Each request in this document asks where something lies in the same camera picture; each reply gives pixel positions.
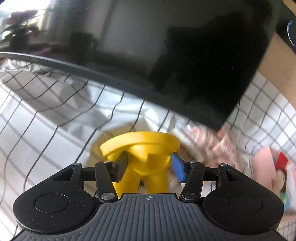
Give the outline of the pink striped knitted cloth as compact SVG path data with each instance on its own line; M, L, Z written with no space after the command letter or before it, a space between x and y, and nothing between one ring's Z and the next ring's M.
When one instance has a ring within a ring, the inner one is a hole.
M176 126L171 134L179 139L179 155L186 162L200 162L211 168L226 163L240 170L239 155L226 126L218 131L204 126Z

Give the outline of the checkered white tablecloth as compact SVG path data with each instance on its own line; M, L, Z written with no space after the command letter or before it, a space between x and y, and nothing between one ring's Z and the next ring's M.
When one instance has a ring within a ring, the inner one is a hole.
M15 199L66 166L91 166L94 142L131 131L178 132L188 118L120 90L28 62L1 61L1 240L18 232ZM295 163L295 109L257 73L225 124L241 170L269 146Z

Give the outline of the pink cardboard box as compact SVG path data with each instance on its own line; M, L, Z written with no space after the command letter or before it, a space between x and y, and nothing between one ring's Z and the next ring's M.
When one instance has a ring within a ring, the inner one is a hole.
M278 192L279 189L275 163L278 159L279 153L280 151L266 146L251 160L254 180L268 190L272 191L278 197L280 197L280 195ZM287 210L285 210L285 215L295 215L295 164L289 159L287 164L287 193L290 198L290 206Z

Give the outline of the black monitor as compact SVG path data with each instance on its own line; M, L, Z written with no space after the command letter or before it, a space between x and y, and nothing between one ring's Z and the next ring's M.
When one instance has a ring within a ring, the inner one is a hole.
M255 75L280 1L1 1L1 56L136 95L218 130Z

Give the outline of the crochet doll green dress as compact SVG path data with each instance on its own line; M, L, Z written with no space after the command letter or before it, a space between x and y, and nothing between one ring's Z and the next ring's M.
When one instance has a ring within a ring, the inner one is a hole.
M285 210L287 210L290 206L290 198L287 193L287 164L287 157L284 153L280 152L275 163L275 170L277 176L277 185L279 189L278 192Z

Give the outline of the yellow plush toy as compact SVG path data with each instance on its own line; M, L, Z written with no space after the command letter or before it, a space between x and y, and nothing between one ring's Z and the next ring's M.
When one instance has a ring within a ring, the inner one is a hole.
M180 141L173 135L160 132L130 132L118 135L100 145L99 150L108 161L116 161L125 152L128 165L122 179L113 182L118 197L137 193L140 182L147 193L167 193L167 169L171 155L180 149Z

